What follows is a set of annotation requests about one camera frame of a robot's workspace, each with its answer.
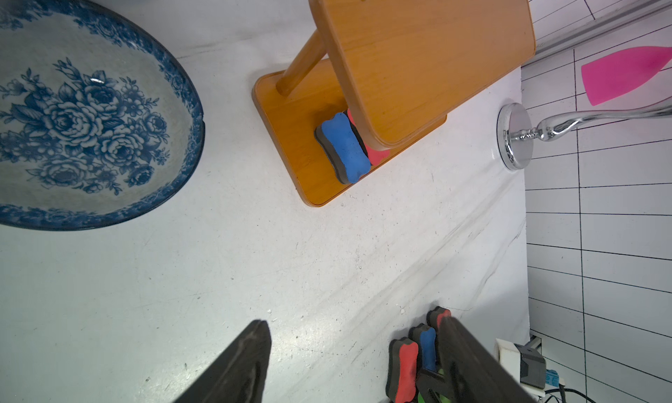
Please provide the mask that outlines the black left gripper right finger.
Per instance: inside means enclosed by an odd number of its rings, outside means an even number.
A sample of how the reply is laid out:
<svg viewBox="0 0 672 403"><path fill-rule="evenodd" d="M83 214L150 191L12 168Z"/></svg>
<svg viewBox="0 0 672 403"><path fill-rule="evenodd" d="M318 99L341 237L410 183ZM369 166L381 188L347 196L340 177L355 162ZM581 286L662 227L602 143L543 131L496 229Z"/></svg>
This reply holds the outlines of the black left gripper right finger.
<svg viewBox="0 0 672 403"><path fill-rule="evenodd" d="M418 394L441 394L451 403L533 401L519 383L456 318L442 320L437 335L442 374L418 371Z"/></svg>

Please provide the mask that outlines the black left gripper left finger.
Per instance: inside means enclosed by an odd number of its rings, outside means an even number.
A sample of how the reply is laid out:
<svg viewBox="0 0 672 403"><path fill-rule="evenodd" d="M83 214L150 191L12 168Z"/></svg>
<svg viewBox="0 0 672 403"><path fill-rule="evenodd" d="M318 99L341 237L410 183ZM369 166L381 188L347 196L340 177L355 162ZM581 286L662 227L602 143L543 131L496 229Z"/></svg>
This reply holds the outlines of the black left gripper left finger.
<svg viewBox="0 0 672 403"><path fill-rule="evenodd" d="M177 401L260 402L271 345L268 323L252 321Z"/></svg>

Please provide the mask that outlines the green eraser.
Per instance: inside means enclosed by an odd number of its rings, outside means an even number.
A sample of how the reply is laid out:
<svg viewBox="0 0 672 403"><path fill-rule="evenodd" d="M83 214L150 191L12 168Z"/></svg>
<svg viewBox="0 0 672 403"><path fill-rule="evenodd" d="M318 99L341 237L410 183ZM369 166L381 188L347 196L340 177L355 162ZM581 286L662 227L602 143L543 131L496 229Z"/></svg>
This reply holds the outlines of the green eraser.
<svg viewBox="0 0 672 403"><path fill-rule="evenodd" d="M451 401L441 394L418 394L416 398L418 403L451 403Z"/></svg>

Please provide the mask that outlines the blue eraser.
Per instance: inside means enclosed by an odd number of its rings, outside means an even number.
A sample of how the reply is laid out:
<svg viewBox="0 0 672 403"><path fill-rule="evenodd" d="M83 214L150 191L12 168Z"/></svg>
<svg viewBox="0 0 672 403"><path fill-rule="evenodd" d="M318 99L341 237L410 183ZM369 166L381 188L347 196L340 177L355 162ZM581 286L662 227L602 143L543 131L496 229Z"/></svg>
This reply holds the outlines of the blue eraser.
<svg viewBox="0 0 672 403"><path fill-rule="evenodd" d="M315 129L315 137L342 184L356 184L371 170L366 147L344 113L336 114Z"/></svg>
<svg viewBox="0 0 672 403"><path fill-rule="evenodd" d="M418 345L418 367L436 373L438 371L437 331L427 324L409 330L411 340Z"/></svg>

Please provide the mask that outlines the red eraser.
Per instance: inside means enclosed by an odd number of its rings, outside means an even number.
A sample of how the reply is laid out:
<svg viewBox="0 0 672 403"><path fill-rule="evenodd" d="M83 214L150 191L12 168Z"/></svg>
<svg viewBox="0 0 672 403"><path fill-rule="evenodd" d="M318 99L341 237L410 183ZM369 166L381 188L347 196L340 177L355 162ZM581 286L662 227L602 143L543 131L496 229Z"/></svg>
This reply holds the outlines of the red eraser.
<svg viewBox="0 0 672 403"><path fill-rule="evenodd" d="M416 398L418 351L418 344L410 338L390 343L386 395L391 402L407 403Z"/></svg>
<svg viewBox="0 0 672 403"><path fill-rule="evenodd" d="M453 315L451 310L437 306L427 314L426 321L430 327L432 327L435 331L438 331L442 320L446 317L450 318L452 316Z"/></svg>
<svg viewBox="0 0 672 403"><path fill-rule="evenodd" d="M355 119L353 118L352 112L350 109L346 111L346 116L348 117L351 125L353 126L353 132L355 133L358 142L362 146L362 149L364 149L364 152L366 153L367 157L369 158L370 165L372 167L376 167L380 165L381 163L385 162L389 156L390 156L390 150L385 149L385 150L376 150L372 149L369 147L367 143L364 142L357 125L355 124Z"/></svg>

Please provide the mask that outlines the blue patterned ceramic bowl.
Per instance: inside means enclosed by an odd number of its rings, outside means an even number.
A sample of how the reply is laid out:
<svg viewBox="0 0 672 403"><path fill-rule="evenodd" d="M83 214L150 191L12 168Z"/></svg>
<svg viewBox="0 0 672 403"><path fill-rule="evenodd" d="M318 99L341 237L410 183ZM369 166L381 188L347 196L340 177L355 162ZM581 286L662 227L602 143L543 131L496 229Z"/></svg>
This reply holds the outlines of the blue patterned ceramic bowl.
<svg viewBox="0 0 672 403"><path fill-rule="evenodd" d="M173 197L201 161L197 90L168 49L89 0L1 0L1 221L113 226Z"/></svg>

